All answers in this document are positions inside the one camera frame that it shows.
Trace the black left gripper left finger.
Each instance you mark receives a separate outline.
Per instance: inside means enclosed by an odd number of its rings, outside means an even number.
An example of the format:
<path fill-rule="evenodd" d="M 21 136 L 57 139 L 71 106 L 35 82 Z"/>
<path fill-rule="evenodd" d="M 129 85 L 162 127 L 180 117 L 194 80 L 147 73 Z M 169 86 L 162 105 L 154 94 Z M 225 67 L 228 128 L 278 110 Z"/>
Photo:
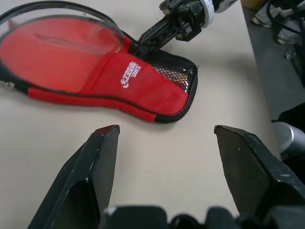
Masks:
<path fill-rule="evenodd" d="M 120 127 L 95 130 L 66 161 L 34 215 L 30 229 L 97 229 L 108 207 Z"/>

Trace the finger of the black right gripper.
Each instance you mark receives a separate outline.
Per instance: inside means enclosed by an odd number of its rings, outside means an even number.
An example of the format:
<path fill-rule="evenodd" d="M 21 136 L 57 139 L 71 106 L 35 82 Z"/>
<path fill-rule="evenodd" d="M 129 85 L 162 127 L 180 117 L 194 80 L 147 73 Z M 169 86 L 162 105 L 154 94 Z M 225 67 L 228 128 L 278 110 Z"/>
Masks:
<path fill-rule="evenodd" d="M 158 31 L 149 30 L 146 31 L 140 37 L 140 55 L 149 55 L 160 50 L 177 34 L 177 31 Z"/>
<path fill-rule="evenodd" d="M 171 17 L 164 17 L 159 22 L 154 24 L 151 28 L 149 28 L 147 31 L 149 31 L 149 30 L 158 30 L 158 31 L 162 31 L 162 30 L 173 31 L 173 30 L 175 30 L 178 33 L 178 26 L 176 24 L 176 19 L 173 19 Z"/>

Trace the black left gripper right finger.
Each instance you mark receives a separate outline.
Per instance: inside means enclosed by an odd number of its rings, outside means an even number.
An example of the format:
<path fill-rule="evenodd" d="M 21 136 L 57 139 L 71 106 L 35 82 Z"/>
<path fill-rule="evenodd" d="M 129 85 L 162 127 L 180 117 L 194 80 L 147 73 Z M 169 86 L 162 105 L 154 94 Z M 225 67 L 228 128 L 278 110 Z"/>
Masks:
<path fill-rule="evenodd" d="M 277 206 L 305 205 L 303 182 L 256 135 L 224 125 L 216 125 L 214 133 L 239 213 L 264 219 Z"/>

